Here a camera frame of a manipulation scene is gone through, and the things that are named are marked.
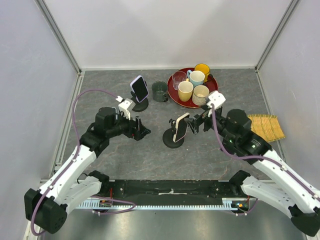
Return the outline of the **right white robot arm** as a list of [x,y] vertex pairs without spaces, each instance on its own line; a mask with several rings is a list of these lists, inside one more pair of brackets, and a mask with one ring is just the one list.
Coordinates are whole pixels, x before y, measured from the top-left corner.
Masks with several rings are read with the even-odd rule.
[[222,116],[222,109],[208,109],[201,115],[184,120],[194,134],[200,125],[215,132],[221,151],[243,160],[266,174],[277,187],[268,186],[239,171],[232,177],[229,191],[261,200],[288,216],[293,225],[307,236],[320,230],[320,191],[295,172],[261,136],[251,130],[252,121],[244,110],[232,109]]

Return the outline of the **blue case phone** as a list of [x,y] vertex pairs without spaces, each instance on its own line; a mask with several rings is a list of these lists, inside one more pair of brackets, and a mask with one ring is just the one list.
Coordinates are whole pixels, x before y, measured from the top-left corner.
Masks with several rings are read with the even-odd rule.
[[114,112],[114,120],[117,121],[118,120],[118,109],[116,107],[112,107],[113,112]]

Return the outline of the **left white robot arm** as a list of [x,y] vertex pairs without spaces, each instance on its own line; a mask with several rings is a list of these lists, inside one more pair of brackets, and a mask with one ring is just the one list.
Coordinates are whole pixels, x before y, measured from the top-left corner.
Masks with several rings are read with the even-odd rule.
[[150,133],[140,117],[127,118],[124,111],[114,107],[100,108],[68,160],[39,189],[30,188],[25,193],[26,219],[50,234],[58,232],[68,214],[87,198],[109,193],[109,177],[96,170],[83,183],[73,184],[109,146],[110,139],[124,135],[139,141]]

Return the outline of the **cream case phone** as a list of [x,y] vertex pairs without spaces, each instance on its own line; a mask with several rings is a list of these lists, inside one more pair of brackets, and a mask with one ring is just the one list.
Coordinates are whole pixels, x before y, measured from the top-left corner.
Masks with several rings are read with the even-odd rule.
[[187,112],[179,116],[175,122],[175,134],[173,135],[173,141],[176,143],[183,139],[187,133],[188,124],[185,121],[186,118],[189,118],[190,114]]

